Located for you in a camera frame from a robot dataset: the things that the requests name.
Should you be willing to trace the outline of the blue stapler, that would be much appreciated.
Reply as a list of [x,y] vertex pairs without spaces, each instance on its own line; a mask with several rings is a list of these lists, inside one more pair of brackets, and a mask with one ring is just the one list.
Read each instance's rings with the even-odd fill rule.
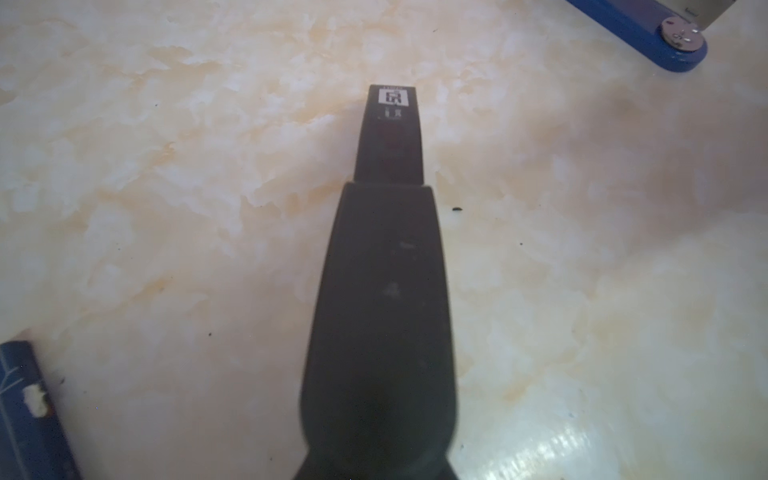
[[693,70],[706,57],[703,31],[735,0],[569,0],[657,66]]

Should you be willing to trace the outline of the blue notebook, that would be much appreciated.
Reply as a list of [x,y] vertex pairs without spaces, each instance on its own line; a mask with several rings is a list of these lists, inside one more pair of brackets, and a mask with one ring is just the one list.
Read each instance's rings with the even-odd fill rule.
[[28,341],[1,345],[1,477],[82,477]]

